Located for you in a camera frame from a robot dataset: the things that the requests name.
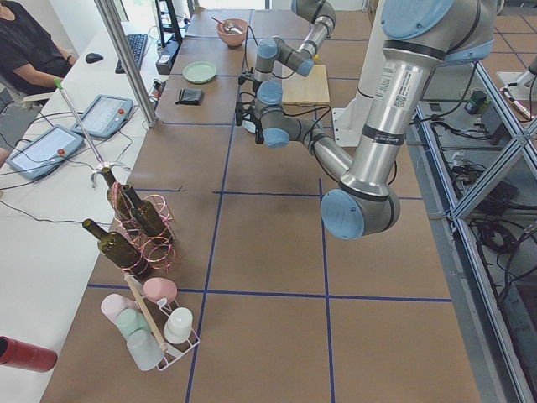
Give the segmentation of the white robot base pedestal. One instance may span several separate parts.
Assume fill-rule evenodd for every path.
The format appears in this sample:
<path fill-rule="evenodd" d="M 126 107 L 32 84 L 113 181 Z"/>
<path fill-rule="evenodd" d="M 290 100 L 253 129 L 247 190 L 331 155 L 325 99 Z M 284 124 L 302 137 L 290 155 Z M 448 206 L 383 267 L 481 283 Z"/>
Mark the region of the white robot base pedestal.
<path fill-rule="evenodd" d="M 370 4 L 368 12 L 373 26 L 356 96 L 345 108 L 336 108 L 332 112 L 336 143 L 342 147 L 354 147 L 358 144 L 385 65 L 383 43 L 387 37 L 381 24 L 385 1 L 371 1 Z"/>

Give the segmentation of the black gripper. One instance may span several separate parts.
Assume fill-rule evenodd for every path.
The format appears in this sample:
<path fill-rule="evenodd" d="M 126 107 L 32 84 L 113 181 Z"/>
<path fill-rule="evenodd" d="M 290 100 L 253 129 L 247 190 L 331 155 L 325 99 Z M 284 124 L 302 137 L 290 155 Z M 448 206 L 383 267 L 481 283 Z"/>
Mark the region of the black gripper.
<path fill-rule="evenodd" d="M 263 127 L 259 118 L 254 114 L 254 103 L 236 101 L 235 122 L 248 133 L 253 134 L 256 144 L 264 143 Z"/>
<path fill-rule="evenodd" d="M 250 82 L 252 82 L 252 89 L 254 91 L 257 91 L 259 89 L 260 85 L 262 84 L 262 82 L 257 80 L 254 77 L 254 72 L 255 72 L 254 69 L 249 69 L 249 70 L 243 71 L 242 74 L 238 77 L 238 85 L 242 86 L 247 81 L 250 81 Z"/>

